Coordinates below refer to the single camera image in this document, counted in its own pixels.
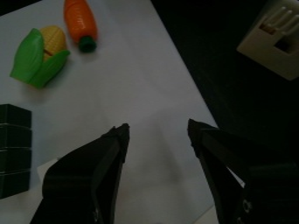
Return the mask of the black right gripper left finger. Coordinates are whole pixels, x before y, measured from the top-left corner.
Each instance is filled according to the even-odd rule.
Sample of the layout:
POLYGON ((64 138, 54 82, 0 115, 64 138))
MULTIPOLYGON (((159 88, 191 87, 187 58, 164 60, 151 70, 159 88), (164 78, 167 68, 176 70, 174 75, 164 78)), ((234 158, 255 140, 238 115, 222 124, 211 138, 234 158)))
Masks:
POLYGON ((112 128, 50 167, 30 224, 115 224, 130 126, 112 128))

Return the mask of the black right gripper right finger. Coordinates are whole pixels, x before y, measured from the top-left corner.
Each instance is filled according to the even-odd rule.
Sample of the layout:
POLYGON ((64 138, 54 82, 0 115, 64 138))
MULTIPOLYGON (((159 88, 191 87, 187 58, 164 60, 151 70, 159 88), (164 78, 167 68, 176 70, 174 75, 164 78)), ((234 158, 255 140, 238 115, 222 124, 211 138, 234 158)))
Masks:
POLYGON ((299 166, 283 153, 188 121, 219 224, 299 224, 299 166))

